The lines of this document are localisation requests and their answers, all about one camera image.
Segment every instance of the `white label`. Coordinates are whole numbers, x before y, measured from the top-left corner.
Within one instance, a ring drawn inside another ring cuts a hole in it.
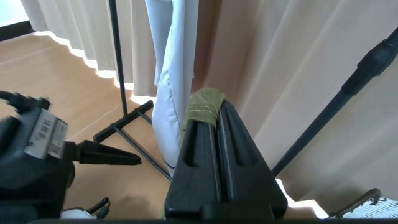
[[[48,154],[61,159],[63,155],[63,147],[65,146],[65,135],[67,134],[67,124],[61,120],[55,125],[54,134],[52,135],[51,145]]]
[[[45,158],[47,154],[61,159],[66,133],[67,124],[42,109],[25,153],[39,159]]]
[[[47,151],[50,138],[55,127],[57,117],[52,115],[45,109],[37,120],[36,127],[33,129],[33,133],[30,136],[29,143],[25,148],[25,153],[43,159],[45,152]]]

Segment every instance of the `wooden floor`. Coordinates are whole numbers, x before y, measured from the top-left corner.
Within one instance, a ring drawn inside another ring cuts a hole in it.
[[[119,89],[113,80],[98,77],[82,58],[47,36],[26,35],[0,42],[0,90],[47,97],[52,103],[50,111],[68,123],[69,141],[92,140],[122,116]],[[137,106],[129,102],[130,111]],[[1,103],[0,118],[9,114],[15,112]],[[147,122],[136,119],[124,130],[163,161]],[[137,153],[118,134],[103,144]],[[65,208],[88,208],[109,197],[108,218],[160,217],[170,182],[144,159],[139,166],[75,165],[76,177],[67,191]]]

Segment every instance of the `black metal stand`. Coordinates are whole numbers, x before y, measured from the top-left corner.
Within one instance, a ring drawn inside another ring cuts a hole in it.
[[[153,108],[154,104],[150,100],[140,107],[134,109],[131,113],[127,112],[126,92],[124,89],[124,76],[123,76],[123,63],[119,38],[118,15],[116,12],[116,0],[109,0],[109,11],[111,13],[112,32],[114,48],[116,53],[116,63],[118,68],[118,78],[120,83],[120,95],[122,98],[123,117],[112,123],[104,130],[93,136],[94,142],[100,143],[114,133],[119,133],[132,147],[147,159],[156,169],[158,169],[166,178],[171,180],[169,173],[154,159],[145,149],[143,149],[130,135],[123,131],[123,127],[138,117],[144,118],[149,124],[152,125],[152,120],[145,112]]]
[[[355,72],[341,87],[341,90],[315,118],[311,125],[297,139],[293,146],[286,152],[278,164],[273,168],[272,174],[277,176],[291,160],[319,133],[319,131],[334,117],[337,112],[368,82],[379,76],[395,59],[398,54],[398,28],[385,40],[377,44],[358,63]]]

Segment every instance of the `beige curtain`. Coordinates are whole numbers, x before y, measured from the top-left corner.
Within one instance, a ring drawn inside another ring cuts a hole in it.
[[[107,0],[22,0],[35,31],[51,31],[73,49],[96,60],[98,70],[115,71]],[[144,1],[116,1],[124,81],[136,96],[155,96],[155,55]]]
[[[203,85],[227,94],[273,168],[397,12],[394,0],[221,1]],[[293,199],[330,212],[378,187],[398,200],[397,73],[395,60],[282,171]]]
[[[35,30],[70,39],[100,69],[114,69],[111,36],[101,35],[110,29],[105,0],[22,2],[42,12],[31,19]],[[148,95],[154,54],[144,0],[118,1],[118,10],[126,81]],[[397,12],[396,0],[200,0],[193,89],[225,92],[273,168],[356,64],[398,26]],[[330,212],[373,187],[398,200],[397,73],[398,60],[282,171],[294,200],[314,198]]]

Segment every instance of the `green cloth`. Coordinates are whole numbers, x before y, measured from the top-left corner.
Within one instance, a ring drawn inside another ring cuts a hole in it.
[[[183,135],[185,134],[185,127],[190,119],[211,123],[216,128],[218,112],[224,99],[224,93],[214,88],[203,88],[197,91],[192,96],[188,111],[185,113]]]

